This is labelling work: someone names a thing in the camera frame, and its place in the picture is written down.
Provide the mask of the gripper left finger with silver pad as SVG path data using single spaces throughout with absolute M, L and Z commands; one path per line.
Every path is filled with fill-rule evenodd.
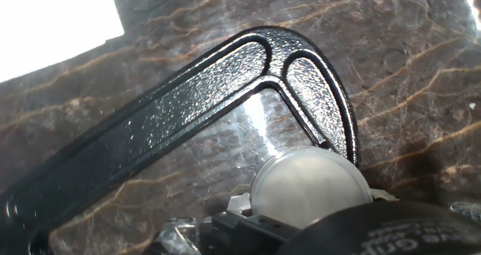
M 298 229 L 263 215 L 224 211 L 198 222 L 172 218 L 162 225 L 143 255 L 272 255 Z

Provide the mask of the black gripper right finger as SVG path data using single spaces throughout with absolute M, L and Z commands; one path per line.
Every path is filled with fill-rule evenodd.
M 449 206 L 450 211 L 461 214 L 465 217 L 480 223 L 481 222 L 481 206 L 480 203 L 474 202 L 453 202 Z

